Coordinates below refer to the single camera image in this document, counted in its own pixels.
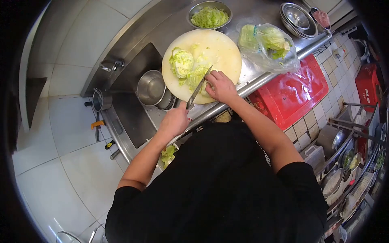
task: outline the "plastic bag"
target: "plastic bag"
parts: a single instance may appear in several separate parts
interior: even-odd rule
[[[287,73],[300,69],[292,38],[272,24],[243,26],[238,46],[247,59],[264,71]]]

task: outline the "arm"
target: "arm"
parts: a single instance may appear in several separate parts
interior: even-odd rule
[[[186,102],[178,108],[171,109],[163,118],[157,133],[150,142],[135,156],[124,172],[117,188],[130,186],[141,191],[150,182],[161,151],[177,135],[188,127]]]
[[[265,115],[243,100],[232,81],[222,71],[211,71],[205,90],[209,95],[230,106],[247,124],[255,139],[269,155],[272,168],[277,173],[287,164],[304,161],[284,132]]]

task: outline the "raw meat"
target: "raw meat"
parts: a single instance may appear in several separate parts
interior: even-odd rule
[[[316,21],[321,24],[321,26],[328,28],[329,27],[329,17],[326,12],[323,12],[321,10],[318,10],[313,13],[314,18]]]

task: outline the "bowl of shredded cabbage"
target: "bowl of shredded cabbage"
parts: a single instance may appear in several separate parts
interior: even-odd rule
[[[232,11],[227,5],[217,1],[205,1],[191,8],[188,22],[201,30],[216,30],[228,24],[232,19]]]

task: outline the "hand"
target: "hand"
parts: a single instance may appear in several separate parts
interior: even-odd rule
[[[163,118],[156,135],[170,142],[175,136],[180,135],[189,125],[186,102],[181,101],[178,108],[170,109]]]
[[[228,104],[234,98],[239,97],[234,83],[222,71],[212,70],[205,79],[213,86],[212,88],[211,85],[207,84],[205,90],[215,100]]]

